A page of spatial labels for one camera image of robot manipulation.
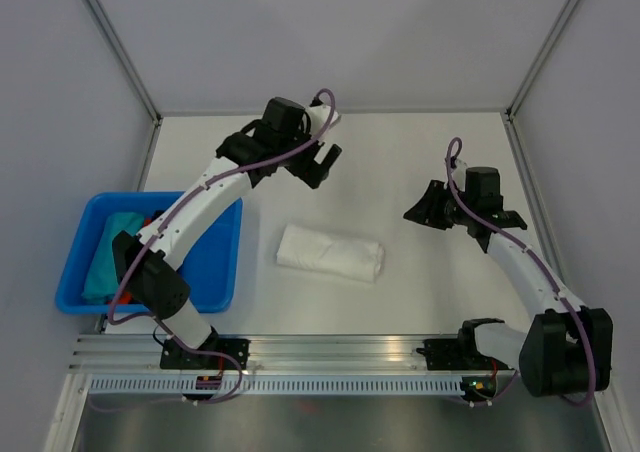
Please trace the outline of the white printed t shirt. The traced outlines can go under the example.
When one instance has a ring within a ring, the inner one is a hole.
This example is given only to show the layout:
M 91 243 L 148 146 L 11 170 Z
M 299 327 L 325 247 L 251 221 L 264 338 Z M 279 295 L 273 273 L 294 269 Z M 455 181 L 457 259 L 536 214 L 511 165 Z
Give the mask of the white printed t shirt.
M 287 225 L 276 252 L 276 263 L 298 270 L 329 274 L 364 283 L 380 275 L 384 247 L 375 241 Z

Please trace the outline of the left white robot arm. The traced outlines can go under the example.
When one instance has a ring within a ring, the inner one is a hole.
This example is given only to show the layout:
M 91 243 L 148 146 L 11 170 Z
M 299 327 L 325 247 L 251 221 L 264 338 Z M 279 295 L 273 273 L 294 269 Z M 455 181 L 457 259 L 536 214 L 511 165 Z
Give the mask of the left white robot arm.
M 333 145 L 323 160 L 316 159 L 338 120 L 328 88 L 307 107 L 270 99 L 260 118 L 224 139 L 207 169 L 165 212 L 136 234 L 122 231 L 113 239 L 115 294 L 128 292 L 141 303 L 142 316 L 153 319 L 195 367 L 216 361 L 218 334 L 178 273 L 184 259 L 221 214 L 279 169 L 318 188 L 342 152 Z

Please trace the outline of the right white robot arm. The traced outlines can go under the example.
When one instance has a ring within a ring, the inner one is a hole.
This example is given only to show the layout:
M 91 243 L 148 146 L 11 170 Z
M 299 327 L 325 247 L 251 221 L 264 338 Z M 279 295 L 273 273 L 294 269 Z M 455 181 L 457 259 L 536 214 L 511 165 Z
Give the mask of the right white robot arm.
M 459 167 L 460 180 L 433 180 L 405 220 L 445 231 L 466 229 L 508 278 L 531 319 L 521 332 L 499 318 L 470 319 L 458 330 L 458 362 L 493 359 L 519 373 L 534 397 L 606 390 L 611 379 L 613 320 L 573 294 L 528 242 L 521 215 L 504 207 L 493 167 Z

